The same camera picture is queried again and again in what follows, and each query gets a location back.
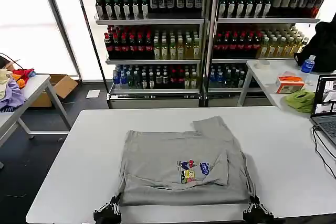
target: laptop screen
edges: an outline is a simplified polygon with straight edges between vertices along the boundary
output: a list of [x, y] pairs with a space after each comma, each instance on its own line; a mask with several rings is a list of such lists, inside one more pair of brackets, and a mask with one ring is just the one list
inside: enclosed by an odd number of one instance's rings
[[336, 74], [322, 75], [317, 84], [312, 116], [336, 114]]

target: laptop keyboard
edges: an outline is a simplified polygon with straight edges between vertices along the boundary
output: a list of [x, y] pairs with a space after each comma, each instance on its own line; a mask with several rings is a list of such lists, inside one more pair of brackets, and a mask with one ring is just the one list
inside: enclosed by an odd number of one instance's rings
[[320, 123], [320, 125], [331, 137], [336, 137], [336, 121]]

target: gray t-shirt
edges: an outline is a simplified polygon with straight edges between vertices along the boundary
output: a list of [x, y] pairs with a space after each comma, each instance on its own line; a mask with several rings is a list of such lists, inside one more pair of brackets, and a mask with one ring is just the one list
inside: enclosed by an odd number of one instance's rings
[[248, 202], [254, 188], [239, 143], [219, 116], [195, 132], [128, 132], [120, 169], [122, 205]]

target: tissue box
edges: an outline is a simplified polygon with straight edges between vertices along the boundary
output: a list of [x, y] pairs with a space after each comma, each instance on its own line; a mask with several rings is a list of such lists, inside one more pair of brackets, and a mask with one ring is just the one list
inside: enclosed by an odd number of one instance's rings
[[304, 81], [297, 76], [279, 76], [276, 81], [277, 93], [294, 93], [304, 86]]

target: dark floor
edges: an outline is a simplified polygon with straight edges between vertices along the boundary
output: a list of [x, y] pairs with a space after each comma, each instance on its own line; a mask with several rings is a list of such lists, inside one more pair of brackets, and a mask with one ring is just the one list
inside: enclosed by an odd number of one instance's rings
[[[89, 90], [100, 89], [98, 98], [86, 99]], [[107, 109], [103, 84], [82, 84], [63, 101], [71, 121], [84, 109]], [[54, 108], [29, 109], [22, 116], [32, 131], [66, 131]], [[29, 140], [18, 127], [0, 148], [0, 224], [26, 223], [26, 215], [46, 177], [65, 135], [36, 135]]]

